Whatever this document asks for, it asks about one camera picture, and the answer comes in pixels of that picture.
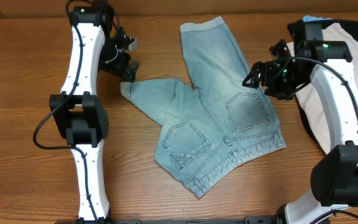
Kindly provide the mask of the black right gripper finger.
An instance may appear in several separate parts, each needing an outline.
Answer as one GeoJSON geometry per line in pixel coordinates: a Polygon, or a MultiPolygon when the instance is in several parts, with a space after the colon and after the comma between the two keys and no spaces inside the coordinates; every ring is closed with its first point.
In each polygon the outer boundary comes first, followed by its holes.
{"type": "Polygon", "coordinates": [[[255,63],[243,80],[242,86],[247,88],[258,88],[260,82],[264,80],[264,73],[265,64],[263,62],[255,63]]]}
{"type": "Polygon", "coordinates": [[[279,40],[277,44],[270,46],[268,49],[275,58],[291,57],[290,49],[284,39],[279,40]]]}

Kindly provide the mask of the light blue denim shorts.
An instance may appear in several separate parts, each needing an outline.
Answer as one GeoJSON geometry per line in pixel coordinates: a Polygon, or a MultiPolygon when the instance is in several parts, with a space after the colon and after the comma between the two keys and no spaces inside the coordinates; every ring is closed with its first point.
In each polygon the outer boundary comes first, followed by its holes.
{"type": "Polygon", "coordinates": [[[236,167],[285,147],[262,88],[242,82],[245,58],[222,17],[180,26],[191,85],[176,78],[121,83],[121,94],[161,126],[154,159],[196,197],[236,167]]]}

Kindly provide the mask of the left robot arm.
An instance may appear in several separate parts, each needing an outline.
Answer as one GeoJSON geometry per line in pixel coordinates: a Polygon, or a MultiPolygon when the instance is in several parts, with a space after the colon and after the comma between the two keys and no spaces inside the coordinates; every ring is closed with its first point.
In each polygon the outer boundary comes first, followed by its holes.
{"type": "Polygon", "coordinates": [[[100,70],[134,82],[138,62],[130,51],[137,40],[127,35],[119,15],[107,1],[88,1],[86,6],[67,7],[72,32],[71,57],[60,94],[51,95],[49,118],[53,118],[64,149],[76,164],[80,208],[77,223],[111,223],[104,188],[103,147],[109,118],[97,96],[100,70]]]}

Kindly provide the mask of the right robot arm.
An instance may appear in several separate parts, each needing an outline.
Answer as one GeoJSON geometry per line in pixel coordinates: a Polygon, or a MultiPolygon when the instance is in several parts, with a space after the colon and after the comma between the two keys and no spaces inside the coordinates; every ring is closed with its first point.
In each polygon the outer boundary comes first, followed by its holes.
{"type": "Polygon", "coordinates": [[[292,98],[312,84],[320,98],[331,140],[330,152],[313,167],[310,189],[282,205],[273,216],[246,223],[328,223],[331,215],[358,207],[358,89],[352,55],[343,41],[323,38],[323,21],[288,25],[293,50],[281,40],[269,48],[274,59],[257,62],[243,85],[265,87],[278,100],[292,98]]]}

